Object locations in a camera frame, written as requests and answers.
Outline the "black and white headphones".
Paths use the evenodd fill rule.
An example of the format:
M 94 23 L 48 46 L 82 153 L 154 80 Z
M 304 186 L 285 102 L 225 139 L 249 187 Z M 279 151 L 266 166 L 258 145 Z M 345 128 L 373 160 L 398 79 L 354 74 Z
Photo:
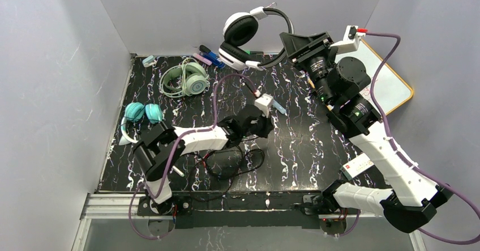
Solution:
M 294 27 L 290 19 L 286 16 L 286 14 L 284 14 L 281 10 L 278 10 L 275 8 L 257 7 L 251 10 L 249 13 L 247 12 L 235 13 L 227 19 L 224 25 L 224 29 L 223 29 L 224 42 L 221 44 L 219 48 L 219 56 L 221 60 L 236 70 L 243 70 L 247 67 L 258 67 L 258 68 L 271 67 L 276 62 L 282 60 L 286 56 L 284 50 L 281 50 L 278 56 L 271 59 L 270 61 L 267 61 L 265 63 L 260 63 L 260 62 L 252 61 L 252 58 L 250 58 L 248 54 L 240 48 L 240 46 L 244 45 L 255 36 L 259 26 L 258 21 L 269 15 L 278 15 L 283 17 L 286 20 L 286 23 L 288 25 L 288 31 L 289 32 L 294 31 Z M 199 161 L 192 167 L 192 170 L 190 170 L 189 172 L 190 176 L 193 175 L 194 169 L 196 169 L 196 167 L 199 166 L 199 164 L 202 164 L 205 167 L 206 173 L 209 174 L 211 177 L 214 177 L 219 181 L 229 181 L 228 188 L 222 194 L 217 195 L 215 197 L 211 197 L 211 198 L 201 199 L 199 197 L 194 196 L 192 190 L 189 190 L 189 195 L 193 200 L 197 202 L 210 202 L 210 201 L 221 199 L 223 198 L 224 195 L 227 194 L 227 192 L 229 191 L 229 189 L 233 184 L 233 180 L 237 176 L 252 172 L 263 165 L 265 160 L 265 153 L 263 150 L 259 148 L 255 148 L 250 151 L 243 152 L 238 145 L 236 145 L 236 149 L 238 149 L 238 151 L 241 153 L 241 161 L 234 168 L 234 172 L 230 175 L 222 175 L 222 174 L 214 173 L 212 168 L 208 165 L 208 163 L 206 163 L 208 158 L 214 155 L 216 151 L 208 152 L 203 158 L 199 159 Z M 248 159 L 251 159 L 251 157 L 256 153 L 258 153 L 260 156 L 260 163 L 249 170 L 242 171 L 241 168 L 244 165 L 247 165 Z

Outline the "teal cat ear headphones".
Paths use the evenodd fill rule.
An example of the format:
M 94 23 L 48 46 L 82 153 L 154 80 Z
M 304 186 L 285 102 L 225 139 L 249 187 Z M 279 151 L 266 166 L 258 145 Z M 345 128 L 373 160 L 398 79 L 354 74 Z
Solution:
M 158 104 L 142 104 L 140 102 L 129 103 L 124 112 L 124 116 L 121 119 L 120 131 L 121 137 L 118 142 L 120 146 L 127 144 L 135 144 L 138 141 L 130 137 L 127 133 L 126 125 L 129 122 L 138 122 L 143 116 L 146 115 L 147 119 L 152 124 L 157 124 L 163 121 L 164 115 Z

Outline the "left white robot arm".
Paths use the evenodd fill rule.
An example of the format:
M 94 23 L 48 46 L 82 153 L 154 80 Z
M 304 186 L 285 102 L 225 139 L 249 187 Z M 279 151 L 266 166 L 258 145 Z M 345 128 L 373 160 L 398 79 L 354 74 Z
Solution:
M 168 173 L 181 156 L 232 148 L 251 135 L 267 138 L 272 130 L 270 108 L 247 104 L 214 127 L 185 128 L 161 122 L 142 136 L 133 153 L 144 175 L 149 197 L 154 203 L 162 204 L 172 197 Z

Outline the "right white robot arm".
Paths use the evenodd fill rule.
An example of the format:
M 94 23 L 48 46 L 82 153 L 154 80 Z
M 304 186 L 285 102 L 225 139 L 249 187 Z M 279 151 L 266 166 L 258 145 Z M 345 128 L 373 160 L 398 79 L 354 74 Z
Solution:
M 364 63 L 349 56 L 337 60 L 340 49 L 325 32 L 313 36 L 283 32 L 280 39 L 288 59 L 308 74 L 319 100 L 329 106 L 329 122 L 389 183 L 388 189 L 377 189 L 336 180 L 312 204 L 320 211 L 354 208 L 371 212 L 405 233 L 427 224 L 452 193 L 416 172 L 413 162 L 387 134 L 379 111 L 361 94 L 371 83 Z

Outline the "mint green gaming headphones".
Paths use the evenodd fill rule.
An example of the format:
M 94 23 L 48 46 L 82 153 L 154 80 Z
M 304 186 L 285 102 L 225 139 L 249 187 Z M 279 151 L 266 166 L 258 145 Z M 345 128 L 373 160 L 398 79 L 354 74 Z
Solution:
M 166 70 L 160 77 L 160 92 L 169 98 L 199 95 L 210 87 L 209 75 L 193 58 Z

